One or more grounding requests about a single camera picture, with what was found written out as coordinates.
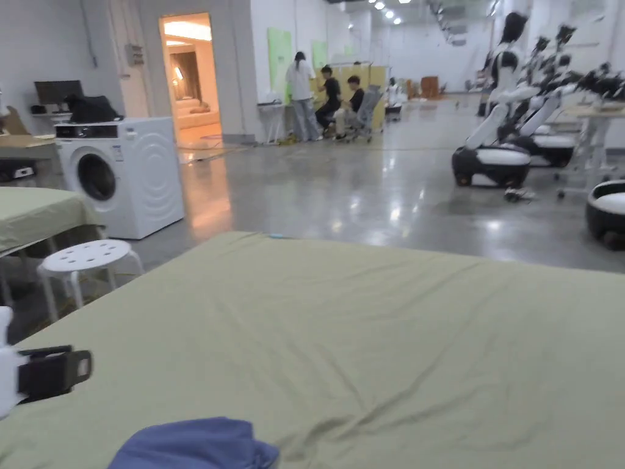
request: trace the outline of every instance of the washing machine door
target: washing machine door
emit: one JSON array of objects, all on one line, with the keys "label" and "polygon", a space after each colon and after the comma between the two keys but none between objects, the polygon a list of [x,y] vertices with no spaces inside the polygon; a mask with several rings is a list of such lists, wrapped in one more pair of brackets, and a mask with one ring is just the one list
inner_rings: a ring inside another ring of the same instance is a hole
[{"label": "washing machine door", "polygon": [[96,201],[112,199],[117,190],[115,173],[107,158],[97,151],[85,151],[76,159],[76,181]]}]

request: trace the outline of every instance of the wheel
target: wheel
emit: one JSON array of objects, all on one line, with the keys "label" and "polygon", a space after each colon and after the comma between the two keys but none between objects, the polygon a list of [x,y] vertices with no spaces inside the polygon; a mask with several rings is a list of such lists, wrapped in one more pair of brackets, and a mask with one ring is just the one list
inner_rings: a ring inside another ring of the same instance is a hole
[{"label": "wheel", "polygon": [[619,241],[619,235],[615,231],[606,231],[603,235],[603,244],[610,251],[616,251],[616,247]]},{"label": "wheel", "polygon": [[467,174],[456,174],[456,184],[460,187],[470,186],[472,178]]}]

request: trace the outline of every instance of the green poster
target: green poster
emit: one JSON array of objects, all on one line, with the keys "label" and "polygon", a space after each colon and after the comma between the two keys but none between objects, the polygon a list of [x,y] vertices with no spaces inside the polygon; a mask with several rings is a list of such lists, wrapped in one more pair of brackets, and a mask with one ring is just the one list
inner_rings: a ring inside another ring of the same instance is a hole
[{"label": "green poster", "polygon": [[269,41],[269,80],[271,91],[282,96],[288,103],[289,90],[286,85],[286,71],[293,60],[291,33],[277,28],[267,28]]},{"label": "green poster", "polygon": [[312,42],[312,65],[314,68],[322,68],[325,65],[328,65],[328,44],[322,41],[313,41]]}]

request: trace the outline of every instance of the black shirt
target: black shirt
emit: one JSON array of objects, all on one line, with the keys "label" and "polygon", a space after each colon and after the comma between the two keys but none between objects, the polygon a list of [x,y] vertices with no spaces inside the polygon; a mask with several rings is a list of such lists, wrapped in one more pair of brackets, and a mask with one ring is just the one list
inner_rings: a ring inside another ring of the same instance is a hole
[{"label": "black shirt", "polygon": [[363,105],[363,99],[364,99],[364,91],[362,88],[358,88],[357,90],[355,90],[354,96],[352,96],[352,99],[349,100],[349,102],[352,105],[352,109],[354,110],[355,113],[357,113],[358,110],[360,109],[360,106]]},{"label": "black shirt", "polygon": [[336,81],[336,78],[328,78],[326,80],[326,94],[327,94],[327,103],[330,106],[334,106],[336,107],[336,109],[338,109],[339,107],[341,107],[341,102],[339,101],[339,95],[341,94],[341,85],[339,84],[338,81]]}]

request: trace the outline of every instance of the computer monitor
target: computer monitor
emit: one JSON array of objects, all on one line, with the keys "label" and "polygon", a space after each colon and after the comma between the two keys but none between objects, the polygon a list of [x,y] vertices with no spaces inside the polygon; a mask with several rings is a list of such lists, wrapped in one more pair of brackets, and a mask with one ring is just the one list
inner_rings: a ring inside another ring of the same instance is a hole
[{"label": "computer monitor", "polygon": [[56,104],[59,108],[70,94],[83,95],[83,87],[78,80],[73,81],[36,81],[35,88],[39,96],[39,104]]}]

